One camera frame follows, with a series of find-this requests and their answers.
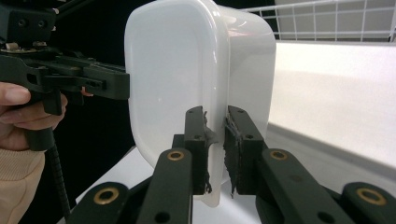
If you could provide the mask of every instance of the human hand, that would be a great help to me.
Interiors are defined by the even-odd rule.
[[[21,151],[29,148],[24,130],[53,129],[64,118],[67,99],[62,94],[62,115],[55,116],[44,111],[43,103],[15,109],[30,100],[30,92],[15,84],[0,82],[0,148]]]

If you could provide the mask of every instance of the sleeve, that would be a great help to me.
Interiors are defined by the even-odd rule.
[[[0,224],[17,224],[35,196],[43,151],[0,149]]]

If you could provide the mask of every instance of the white wire shelf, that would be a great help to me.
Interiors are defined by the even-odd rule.
[[[278,40],[395,41],[396,0],[286,2],[242,10],[265,19]]]

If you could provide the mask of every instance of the brass screw insert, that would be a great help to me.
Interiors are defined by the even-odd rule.
[[[97,204],[108,204],[112,203],[114,200],[116,200],[119,197],[120,193],[119,190],[116,188],[105,188],[99,190],[96,194],[95,197],[93,198],[93,201]]]
[[[288,158],[288,154],[286,154],[286,153],[284,153],[282,151],[272,151],[270,153],[270,155],[271,155],[272,158],[274,158],[276,160],[279,160],[279,161],[283,161],[283,160],[286,160]]]
[[[359,197],[367,203],[372,203],[375,205],[387,204],[387,200],[384,198],[384,196],[374,189],[361,188],[357,189],[356,192],[358,193]]]
[[[168,160],[180,161],[184,158],[184,153],[181,151],[171,151],[168,153]]]

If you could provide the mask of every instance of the white plastic container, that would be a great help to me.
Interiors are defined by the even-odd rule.
[[[137,8],[125,29],[125,64],[131,127],[142,156],[154,167],[174,134],[184,133],[186,111],[201,105],[219,142],[209,149],[213,191],[196,199],[218,205],[227,105],[245,109],[265,135],[275,53],[272,30],[253,14],[210,0],[160,0]]]

